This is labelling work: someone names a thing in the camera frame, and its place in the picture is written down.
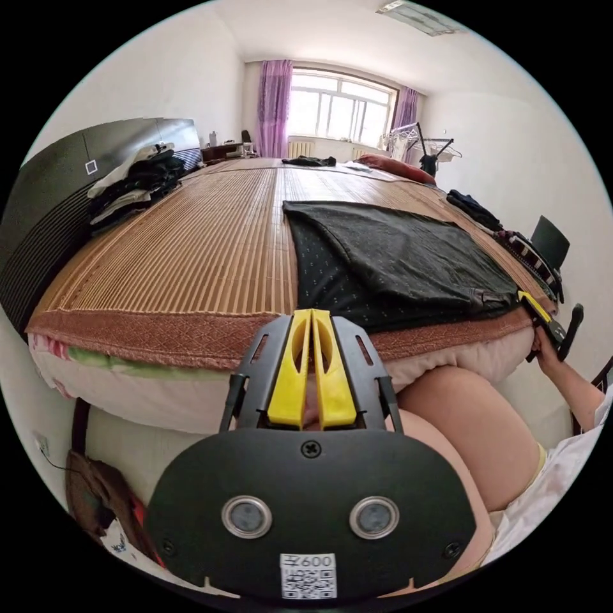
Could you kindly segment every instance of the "power cord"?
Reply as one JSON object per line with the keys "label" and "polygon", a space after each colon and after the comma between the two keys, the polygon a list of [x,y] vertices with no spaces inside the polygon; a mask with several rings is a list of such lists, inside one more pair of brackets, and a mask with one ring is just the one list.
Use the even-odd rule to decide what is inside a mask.
{"label": "power cord", "polygon": [[78,471],[74,468],[68,468],[67,466],[58,466],[57,464],[54,464],[48,457],[47,454],[43,451],[40,443],[36,444],[36,447],[38,447],[38,451],[40,451],[42,457],[53,467],[53,468],[57,468],[59,471],[65,471],[67,473],[77,473],[79,475],[81,475],[84,479],[85,479],[85,475],[81,472]]}

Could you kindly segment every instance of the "screw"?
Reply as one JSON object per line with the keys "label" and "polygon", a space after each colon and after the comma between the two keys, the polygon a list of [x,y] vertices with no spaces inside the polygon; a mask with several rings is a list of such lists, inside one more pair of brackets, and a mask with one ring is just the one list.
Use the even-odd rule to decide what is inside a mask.
{"label": "screw", "polygon": [[458,557],[460,555],[461,550],[462,547],[459,543],[449,543],[449,545],[445,547],[443,557],[447,560],[453,559],[454,557]]}
{"label": "screw", "polygon": [[300,448],[305,458],[313,459],[321,454],[321,445],[317,441],[307,441]]}
{"label": "screw", "polygon": [[164,549],[164,553],[167,556],[173,556],[175,554],[174,545],[167,538],[165,538],[162,543],[162,549]]}

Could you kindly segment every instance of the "dark cloth on bed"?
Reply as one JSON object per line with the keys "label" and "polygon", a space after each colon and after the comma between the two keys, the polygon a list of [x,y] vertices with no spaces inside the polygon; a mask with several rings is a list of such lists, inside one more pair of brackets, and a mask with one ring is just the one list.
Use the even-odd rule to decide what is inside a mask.
{"label": "dark cloth on bed", "polygon": [[497,232],[503,229],[500,219],[497,219],[490,211],[481,206],[470,194],[465,196],[457,190],[450,190],[447,195],[447,201],[464,211],[466,215],[482,226],[485,226],[488,230]]}
{"label": "dark cloth on bed", "polygon": [[299,155],[297,158],[292,158],[291,160],[283,159],[281,160],[284,164],[292,164],[293,166],[313,166],[313,167],[321,167],[321,166],[336,166],[337,161],[336,158],[309,158],[306,155]]}
{"label": "dark cloth on bed", "polygon": [[298,308],[369,332],[498,317],[517,285],[454,223],[366,204],[284,202]]}
{"label": "dark cloth on bed", "polygon": [[184,174],[185,161],[174,157],[174,151],[171,149],[148,160],[135,162],[130,166],[125,179],[110,185],[99,196],[92,199],[88,207],[90,219],[96,218],[117,198],[132,190],[156,192],[173,189]]}

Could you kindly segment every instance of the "hand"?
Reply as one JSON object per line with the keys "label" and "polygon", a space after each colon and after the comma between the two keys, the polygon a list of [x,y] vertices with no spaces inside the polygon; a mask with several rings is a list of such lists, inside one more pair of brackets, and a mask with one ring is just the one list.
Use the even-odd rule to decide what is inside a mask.
{"label": "hand", "polygon": [[551,377],[560,367],[560,364],[562,364],[562,362],[558,360],[557,352],[542,326],[536,327],[532,350],[538,352],[536,354],[538,365],[543,371],[543,374],[547,377]]}

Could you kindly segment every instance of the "desk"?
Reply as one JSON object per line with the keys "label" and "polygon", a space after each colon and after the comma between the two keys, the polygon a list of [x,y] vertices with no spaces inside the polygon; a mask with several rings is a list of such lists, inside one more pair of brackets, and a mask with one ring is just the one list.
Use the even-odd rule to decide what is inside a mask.
{"label": "desk", "polygon": [[202,162],[205,163],[207,166],[210,166],[214,163],[224,162],[228,159],[232,159],[232,157],[238,157],[236,155],[232,156],[231,154],[236,154],[239,148],[242,152],[242,142],[228,142],[224,145],[217,145],[215,147],[207,147],[206,149],[201,149]]}

